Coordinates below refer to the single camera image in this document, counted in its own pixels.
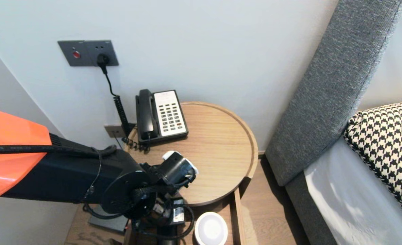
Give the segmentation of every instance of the gray switch plate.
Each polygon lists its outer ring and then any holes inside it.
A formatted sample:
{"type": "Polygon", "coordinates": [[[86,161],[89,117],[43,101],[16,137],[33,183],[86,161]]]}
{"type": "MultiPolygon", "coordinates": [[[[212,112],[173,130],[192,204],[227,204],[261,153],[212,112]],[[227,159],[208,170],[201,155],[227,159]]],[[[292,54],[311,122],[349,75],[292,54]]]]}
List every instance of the gray switch plate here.
{"type": "Polygon", "coordinates": [[[93,66],[91,58],[89,57],[88,50],[85,45],[84,40],[74,40],[74,41],[58,41],[59,47],[61,47],[62,52],[70,66],[93,66]],[[74,52],[80,53],[80,58],[76,59],[74,57],[74,52]]]}
{"type": "Polygon", "coordinates": [[[114,137],[124,138],[125,137],[125,133],[124,133],[124,130],[122,129],[121,125],[107,125],[107,126],[104,126],[104,129],[109,134],[110,138],[114,138],[114,137]]]}
{"type": "Polygon", "coordinates": [[[109,57],[108,66],[119,65],[111,40],[66,40],[57,43],[70,66],[97,66],[99,54],[109,57]],[[80,58],[74,56],[76,51],[80,58]]]}

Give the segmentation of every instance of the white bed sheet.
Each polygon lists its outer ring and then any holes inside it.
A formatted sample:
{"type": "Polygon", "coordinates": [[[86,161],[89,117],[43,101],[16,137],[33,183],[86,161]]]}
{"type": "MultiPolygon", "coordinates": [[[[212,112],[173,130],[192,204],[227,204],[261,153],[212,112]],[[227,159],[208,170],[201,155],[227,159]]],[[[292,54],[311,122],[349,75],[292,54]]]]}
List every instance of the white bed sheet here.
{"type": "Polygon", "coordinates": [[[304,174],[338,244],[402,244],[399,203],[343,138],[304,174]]]}

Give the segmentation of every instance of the white wall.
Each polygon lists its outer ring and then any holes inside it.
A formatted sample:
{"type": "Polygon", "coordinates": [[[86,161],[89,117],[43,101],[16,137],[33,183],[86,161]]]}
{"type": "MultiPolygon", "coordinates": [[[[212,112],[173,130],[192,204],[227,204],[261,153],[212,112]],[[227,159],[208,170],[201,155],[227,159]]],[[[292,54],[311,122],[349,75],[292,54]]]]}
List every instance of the white wall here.
{"type": "Polygon", "coordinates": [[[359,109],[398,102],[402,102],[402,15],[359,109]]]}
{"type": "Polygon", "coordinates": [[[99,68],[69,67],[58,40],[111,39],[109,68],[130,121],[134,96],[176,89],[181,101],[233,110],[263,150],[337,0],[0,0],[0,57],[66,136],[96,147],[119,118],[99,68]]]}
{"type": "MultiPolygon", "coordinates": [[[[0,60],[0,110],[60,134],[0,60]]],[[[76,205],[0,197],[0,244],[60,245],[71,226],[76,205]]]]}

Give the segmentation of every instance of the black and white pillow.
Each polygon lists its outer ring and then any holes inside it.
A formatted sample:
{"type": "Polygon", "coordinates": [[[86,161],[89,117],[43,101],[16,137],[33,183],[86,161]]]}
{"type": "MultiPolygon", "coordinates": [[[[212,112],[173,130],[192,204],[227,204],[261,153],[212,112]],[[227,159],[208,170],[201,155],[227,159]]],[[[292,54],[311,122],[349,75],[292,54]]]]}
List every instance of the black and white pillow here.
{"type": "Polygon", "coordinates": [[[402,207],[402,103],[355,113],[344,138],[402,207]]]}

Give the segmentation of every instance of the telephone keypad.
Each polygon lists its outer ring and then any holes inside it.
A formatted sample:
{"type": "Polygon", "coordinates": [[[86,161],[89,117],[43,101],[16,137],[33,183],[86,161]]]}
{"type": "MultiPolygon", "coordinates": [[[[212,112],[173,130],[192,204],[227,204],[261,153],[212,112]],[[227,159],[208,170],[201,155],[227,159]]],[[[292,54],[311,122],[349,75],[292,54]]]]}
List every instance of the telephone keypad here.
{"type": "Polygon", "coordinates": [[[162,136],[170,136],[186,131],[183,120],[180,115],[183,113],[181,107],[178,106],[178,99],[174,92],[167,91],[154,94],[156,107],[159,109],[159,127],[162,136]]]}

